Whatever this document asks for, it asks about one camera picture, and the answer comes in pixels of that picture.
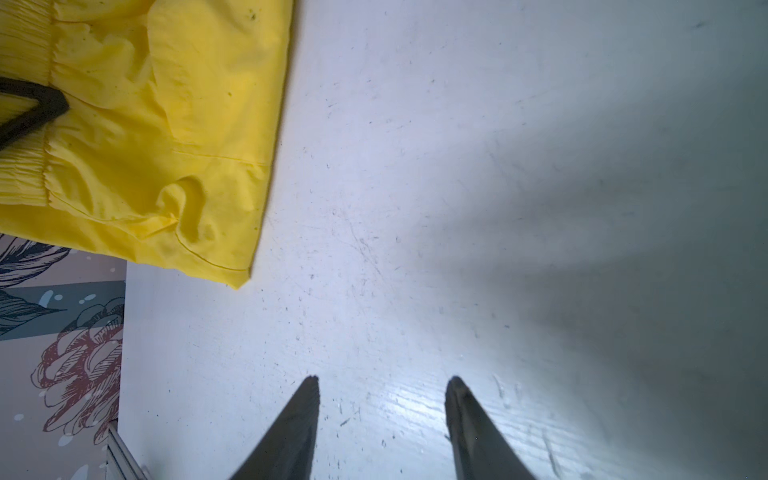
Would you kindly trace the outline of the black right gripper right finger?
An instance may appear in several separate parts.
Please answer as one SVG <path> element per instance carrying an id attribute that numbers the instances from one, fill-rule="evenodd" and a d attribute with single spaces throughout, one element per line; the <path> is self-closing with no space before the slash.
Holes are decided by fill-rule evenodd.
<path id="1" fill-rule="evenodd" d="M 445 411 L 457 479 L 535 479 L 458 376 L 447 384 Z"/>

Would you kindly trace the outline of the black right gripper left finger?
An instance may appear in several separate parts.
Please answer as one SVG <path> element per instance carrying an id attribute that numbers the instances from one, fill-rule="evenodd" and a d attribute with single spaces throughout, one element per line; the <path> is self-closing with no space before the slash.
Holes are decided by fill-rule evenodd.
<path id="1" fill-rule="evenodd" d="M 231 479 L 309 479 L 319 407 L 318 377 L 308 376 Z"/>

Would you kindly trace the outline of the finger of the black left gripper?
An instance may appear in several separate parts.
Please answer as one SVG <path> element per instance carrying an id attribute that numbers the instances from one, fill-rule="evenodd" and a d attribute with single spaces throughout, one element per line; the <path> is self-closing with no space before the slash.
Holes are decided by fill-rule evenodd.
<path id="1" fill-rule="evenodd" d="M 69 109 L 64 94 L 55 88 L 26 80 L 1 78 L 1 93 L 34 100 L 36 104 L 1 125 L 1 149 L 64 115 Z"/>

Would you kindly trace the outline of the yellow shorts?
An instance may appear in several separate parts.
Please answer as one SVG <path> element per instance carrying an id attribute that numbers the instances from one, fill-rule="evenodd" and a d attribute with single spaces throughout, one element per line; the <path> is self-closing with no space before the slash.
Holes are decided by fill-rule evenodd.
<path id="1" fill-rule="evenodd" d="M 1 74 L 67 110 L 1 149 L 1 230 L 239 288 L 266 208 L 289 1 L 5 1 Z"/>

